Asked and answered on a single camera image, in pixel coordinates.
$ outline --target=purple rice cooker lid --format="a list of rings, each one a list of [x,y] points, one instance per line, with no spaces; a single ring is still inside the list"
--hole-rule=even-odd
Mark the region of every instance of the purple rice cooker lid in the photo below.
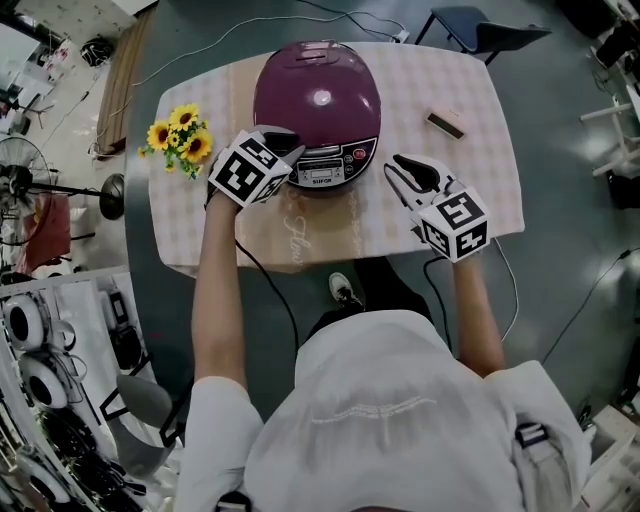
[[[360,56],[335,41],[274,53],[256,84],[254,122],[296,132],[307,148],[378,137],[380,95]]]

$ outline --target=black pants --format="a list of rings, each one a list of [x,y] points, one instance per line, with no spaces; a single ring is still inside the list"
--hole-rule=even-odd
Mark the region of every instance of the black pants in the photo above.
[[[364,290],[365,308],[357,303],[349,303],[345,307],[325,313],[313,326],[307,339],[323,327],[365,310],[407,309],[433,322],[426,301],[402,282],[386,258],[355,260],[353,266]]]
[[[622,22],[622,24],[607,37],[604,44],[598,48],[596,52],[598,60],[602,62],[605,67],[610,68],[625,52],[637,50],[639,46],[638,41],[640,41],[640,34],[638,34],[633,25],[629,22]]]

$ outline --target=rice cooker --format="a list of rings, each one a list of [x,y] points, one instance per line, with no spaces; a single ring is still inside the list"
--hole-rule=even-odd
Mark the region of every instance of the rice cooker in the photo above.
[[[369,68],[335,41],[293,43],[274,53],[256,84],[254,122],[300,136],[306,151],[289,174],[299,189],[336,189],[371,163],[380,136],[380,95]]]

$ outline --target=white sleeve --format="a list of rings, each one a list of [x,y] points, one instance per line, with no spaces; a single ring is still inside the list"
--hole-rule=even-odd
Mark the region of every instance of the white sleeve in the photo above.
[[[575,505],[586,483],[591,463],[591,447],[571,409],[553,381],[537,361],[491,374],[485,382],[515,412],[515,428],[523,420],[540,423],[562,454],[568,473],[571,501]]]
[[[198,380],[191,392],[175,512],[211,512],[242,485],[262,419],[246,390],[226,377]]]

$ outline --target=table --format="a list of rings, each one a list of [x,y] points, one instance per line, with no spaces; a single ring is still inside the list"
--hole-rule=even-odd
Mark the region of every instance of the table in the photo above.
[[[382,101],[376,155],[356,185],[340,197],[308,198],[285,186],[266,204],[244,210],[237,220],[240,242],[266,268],[295,272],[327,261],[424,250],[411,232],[407,210],[383,175],[395,153],[442,160],[459,179],[474,186],[492,215],[492,236],[522,231],[518,170],[500,102],[487,68],[459,53],[392,43],[348,43],[369,66]],[[240,129],[252,127],[255,81],[270,54],[194,77],[163,94],[157,119],[184,103],[198,103],[209,121],[214,151]],[[429,104],[447,105],[465,119],[468,135],[454,141],[427,126]],[[194,276],[204,230],[206,173],[187,180],[164,172],[163,158],[148,158],[149,199],[161,260]],[[238,263],[251,265],[242,253]]]

